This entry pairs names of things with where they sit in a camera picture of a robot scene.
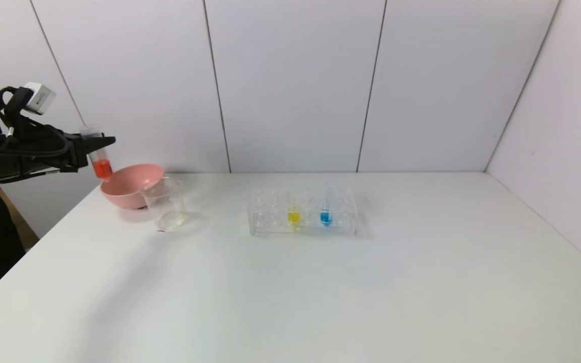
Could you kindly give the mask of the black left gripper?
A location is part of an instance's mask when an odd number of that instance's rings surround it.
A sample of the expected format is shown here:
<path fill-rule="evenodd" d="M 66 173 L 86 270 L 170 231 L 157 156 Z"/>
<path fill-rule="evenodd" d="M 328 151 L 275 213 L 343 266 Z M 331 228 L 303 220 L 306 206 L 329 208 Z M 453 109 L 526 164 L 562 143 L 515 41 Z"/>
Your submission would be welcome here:
<path fill-rule="evenodd" d="M 34 153 L 30 157 L 34 163 L 63 172 L 78 172 L 88 167 L 88 156 L 108 159 L 106 147 L 115 141 L 116 137 L 104 133 L 69 134 L 53 126 L 30 122 L 30 129 L 21 140 L 21 151 Z"/>

